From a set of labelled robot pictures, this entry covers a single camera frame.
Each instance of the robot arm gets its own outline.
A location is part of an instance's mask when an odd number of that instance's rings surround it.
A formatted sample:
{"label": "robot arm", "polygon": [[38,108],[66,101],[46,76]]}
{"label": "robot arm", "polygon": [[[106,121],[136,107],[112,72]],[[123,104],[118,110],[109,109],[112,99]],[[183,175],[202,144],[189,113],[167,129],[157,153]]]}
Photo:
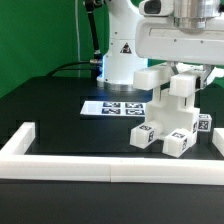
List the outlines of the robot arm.
{"label": "robot arm", "polygon": [[[197,90],[220,76],[215,65],[224,65],[221,9],[218,0],[148,0],[140,4],[145,18],[137,25],[136,52],[141,58],[167,63],[135,72],[133,86],[152,89],[153,99],[146,104],[145,122],[131,131],[132,145],[146,148],[159,139],[164,141],[163,153],[179,157],[196,143],[198,131],[209,131],[194,101]],[[170,87],[162,90],[166,83]]]}
{"label": "robot arm", "polygon": [[148,0],[136,31],[142,58],[202,64],[200,89],[215,68],[224,65],[223,5],[218,0]]}

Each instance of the warning label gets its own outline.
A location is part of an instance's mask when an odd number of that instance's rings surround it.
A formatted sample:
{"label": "warning label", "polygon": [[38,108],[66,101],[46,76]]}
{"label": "warning label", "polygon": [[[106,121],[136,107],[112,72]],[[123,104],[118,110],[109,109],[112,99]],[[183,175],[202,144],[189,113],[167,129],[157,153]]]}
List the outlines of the warning label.
{"label": "warning label", "polygon": [[128,43],[126,43],[124,45],[124,47],[121,49],[121,52],[120,53],[122,53],[122,54],[132,54],[131,48],[129,47],[129,44]]}

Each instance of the green wall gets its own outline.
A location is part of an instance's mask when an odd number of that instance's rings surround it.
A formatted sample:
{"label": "green wall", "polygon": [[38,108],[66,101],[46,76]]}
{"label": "green wall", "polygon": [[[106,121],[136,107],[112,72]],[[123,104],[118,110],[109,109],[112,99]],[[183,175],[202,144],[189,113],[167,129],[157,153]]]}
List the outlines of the green wall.
{"label": "green wall", "polygon": [[[79,0],[81,59],[92,58],[87,15]],[[103,52],[106,7],[96,11]],[[77,61],[75,0],[7,0],[0,9],[0,97],[30,77]]]}

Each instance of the black table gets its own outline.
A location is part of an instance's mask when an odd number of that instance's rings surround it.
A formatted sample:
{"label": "black table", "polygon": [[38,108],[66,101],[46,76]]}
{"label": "black table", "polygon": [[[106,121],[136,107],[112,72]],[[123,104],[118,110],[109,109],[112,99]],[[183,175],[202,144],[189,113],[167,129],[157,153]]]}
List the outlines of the black table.
{"label": "black table", "polygon": [[[151,92],[114,92],[91,79],[32,78],[0,100],[0,144],[24,121],[36,123],[27,154],[171,158],[162,142],[142,150],[129,145],[143,118],[80,115],[85,100],[147,102]],[[224,127],[224,91],[211,85],[196,95],[213,127]],[[223,160],[200,133],[180,159]],[[224,187],[0,180],[1,223],[223,223]]]}

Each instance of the black cable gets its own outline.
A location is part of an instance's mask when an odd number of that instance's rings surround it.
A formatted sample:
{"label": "black cable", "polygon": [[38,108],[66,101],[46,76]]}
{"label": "black cable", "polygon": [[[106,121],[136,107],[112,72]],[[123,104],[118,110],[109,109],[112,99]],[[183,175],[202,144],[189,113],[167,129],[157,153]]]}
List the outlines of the black cable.
{"label": "black cable", "polygon": [[46,76],[47,77],[52,77],[54,75],[54,73],[58,72],[59,70],[61,70],[63,68],[66,68],[66,67],[69,67],[69,66],[74,66],[74,65],[83,65],[83,64],[90,64],[90,62],[89,61],[80,61],[80,62],[67,63],[67,64],[61,65],[61,66],[57,67],[56,69],[48,72],[46,74]]}
{"label": "black cable", "polygon": [[52,77],[54,74],[60,71],[94,71],[94,70],[95,70],[94,68],[62,68],[62,69],[58,69],[53,74],[51,74],[51,76],[48,76],[48,77]]}

